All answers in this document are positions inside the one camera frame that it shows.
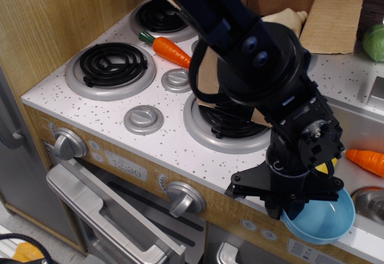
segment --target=light blue plastic bowl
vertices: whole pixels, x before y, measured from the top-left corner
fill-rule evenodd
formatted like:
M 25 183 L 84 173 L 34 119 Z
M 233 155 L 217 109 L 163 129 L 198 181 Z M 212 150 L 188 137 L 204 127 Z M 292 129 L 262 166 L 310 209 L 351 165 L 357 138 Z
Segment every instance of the light blue plastic bowl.
M 312 244 L 329 244 L 342 237 L 355 221 L 355 207 L 345 189 L 336 202 L 311 200 L 291 220 L 283 210 L 285 225 L 298 238 Z

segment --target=toy carrot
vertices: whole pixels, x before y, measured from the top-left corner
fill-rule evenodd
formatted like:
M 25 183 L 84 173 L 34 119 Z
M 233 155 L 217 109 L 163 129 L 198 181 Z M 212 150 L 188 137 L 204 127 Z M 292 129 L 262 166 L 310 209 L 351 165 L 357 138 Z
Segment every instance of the toy carrot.
M 347 150 L 346 156 L 365 170 L 384 177 L 384 154 L 374 151 Z
M 179 46 L 166 37 L 153 37 L 146 30 L 139 34 L 139 39 L 143 42 L 152 44 L 152 48 L 157 55 L 176 63 L 185 68 L 189 68 L 191 57 L 189 57 Z

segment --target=stove knob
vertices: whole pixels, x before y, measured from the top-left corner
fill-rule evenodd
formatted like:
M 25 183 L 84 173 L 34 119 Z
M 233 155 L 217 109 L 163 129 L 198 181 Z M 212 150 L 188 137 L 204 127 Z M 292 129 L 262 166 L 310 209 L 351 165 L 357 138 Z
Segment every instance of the stove knob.
M 206 206 L 204 197 L 195 188 L 180 181 L 168 184 L 167 196 L 172 201 L 169 214 L 175 218 L 184 212 L 199 213 Z
M 136 135 L 155 133 L 164 124 L 163 114 L 149 105 L 136 106 L 124 116 L 124 127 Z
M 161 84 L 167 91 L 184 93 L 191 90 L 188 71 L 186 69 L 172 69 L 163 74 Z
M 55 155 L 64 161 L 73 157 L 82 157 L 88 152 L 84 141 L 73 131 L 66 128 L 58 128 L 55 131 Z

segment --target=black robotic arm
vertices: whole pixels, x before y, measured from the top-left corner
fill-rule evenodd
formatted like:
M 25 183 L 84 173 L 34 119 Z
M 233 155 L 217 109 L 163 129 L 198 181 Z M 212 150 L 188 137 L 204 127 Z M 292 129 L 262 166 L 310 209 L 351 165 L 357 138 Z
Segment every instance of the black robotic arm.
M 192 59 L 191 83 L 208 45 L 219 56 L 224 92 L 212 101 L 229 98 L 255 107 L 273 126 L 266 161 L 232 175 L 227 194 L 259 196 L 274 219 L 283 209 L 295 218 L 310 199 L 337 200 L 344 184 L 333 177 L 331 160 L 344 150 L 343 131 L 307 76 L 311 55 L 296 35 L 283 25 L 264 23 L 241 0 L 174 1 L 202 39 Z M 322 163 L 328 173 L 315 169 Z

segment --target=yellow part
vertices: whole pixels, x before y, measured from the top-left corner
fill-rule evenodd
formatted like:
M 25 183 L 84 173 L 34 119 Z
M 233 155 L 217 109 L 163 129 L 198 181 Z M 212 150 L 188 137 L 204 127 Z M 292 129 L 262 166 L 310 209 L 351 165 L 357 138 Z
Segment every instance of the yellow part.
M 336 166 L 336 162 L 337 162 L 337 159 L 336 158 L 333 158 L 332 159 L 332 163 L 334 164 L 334 166 Z M 318 165 L 316 167 L 316 170 L 320 171 L 320 172 L 323 172 L 325 174 L 328 174 L 328 170 L 326 169 L 326 165 L 325 163 L 321 164 L 321 165 Z
M 20 243 L 12 257 L 13 260 L 22 263 L 42 258 L 44 258 L 44 255 L 40 252 L 40 250 L 28 242 Z

